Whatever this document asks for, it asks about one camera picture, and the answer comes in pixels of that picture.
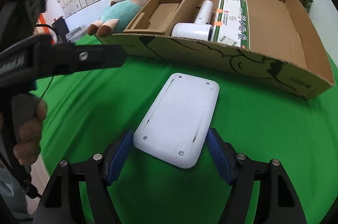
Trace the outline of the person left hand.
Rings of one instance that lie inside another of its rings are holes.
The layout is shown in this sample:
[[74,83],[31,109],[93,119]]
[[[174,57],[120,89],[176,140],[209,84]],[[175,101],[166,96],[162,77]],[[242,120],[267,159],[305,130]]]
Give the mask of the person left hand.
[[35,117],[19,128],[20,141],[13,148],[13,153],[21,166],[31,166],[38,159],[41,152],[40,141],[46,113],[47,105],[45,101],[40,100]]

